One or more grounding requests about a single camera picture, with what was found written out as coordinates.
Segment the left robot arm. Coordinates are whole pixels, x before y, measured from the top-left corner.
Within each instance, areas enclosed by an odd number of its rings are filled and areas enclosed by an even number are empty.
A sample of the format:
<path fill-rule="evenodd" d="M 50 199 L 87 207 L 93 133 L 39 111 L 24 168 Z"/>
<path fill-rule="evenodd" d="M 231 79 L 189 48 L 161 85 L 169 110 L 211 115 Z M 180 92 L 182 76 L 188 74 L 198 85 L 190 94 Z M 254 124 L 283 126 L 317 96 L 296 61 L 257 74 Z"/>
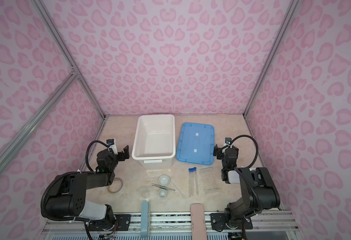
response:
<path fill-rule="evenodd" d="M 115 230 L 117 225 L 110 205 L 86 199 L 87 190 L 111 186 L 119 162 L 130 158 L 129 146 L 114 153 L 112 148 L 97 154 L 97 170 L 68 172 L 57 176 L 46 188 L 41 199 L 41 214 L 52 221 L 79 221 L 89 231 Z"/>

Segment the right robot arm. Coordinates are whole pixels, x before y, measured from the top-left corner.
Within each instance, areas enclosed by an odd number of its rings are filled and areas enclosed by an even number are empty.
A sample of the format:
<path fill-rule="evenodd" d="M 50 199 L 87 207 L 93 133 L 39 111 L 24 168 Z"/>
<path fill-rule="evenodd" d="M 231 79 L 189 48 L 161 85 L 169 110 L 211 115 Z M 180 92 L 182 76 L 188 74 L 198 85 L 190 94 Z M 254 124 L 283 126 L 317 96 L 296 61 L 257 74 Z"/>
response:
<path fill-rule="evenodd" d="M 211 227 L 214 231 L 251 230 L 251 217 L 264 210 L 277 208 L 280 196 L 267 168 L 239 168 L 236 161 L 238 148 L 214 147 L 213 155 L 221 160 L 221 179 L 227 184 L 238 184 L 241 197 L 229 203 L 223 213 L 211 214 Z"/>

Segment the white plastic bin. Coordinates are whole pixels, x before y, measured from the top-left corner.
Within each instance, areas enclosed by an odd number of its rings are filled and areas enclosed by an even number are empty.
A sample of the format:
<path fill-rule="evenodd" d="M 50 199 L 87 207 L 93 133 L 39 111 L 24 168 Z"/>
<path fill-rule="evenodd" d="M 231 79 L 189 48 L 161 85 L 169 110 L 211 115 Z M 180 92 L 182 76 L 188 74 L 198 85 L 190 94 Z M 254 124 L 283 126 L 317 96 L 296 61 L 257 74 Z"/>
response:
<path fill-rule="evenodd" d="M 170 114 L 140 116 L 132 158 L 146 170 L 164 170 L 173 166 L 175 156 L 175 117 Z"/>

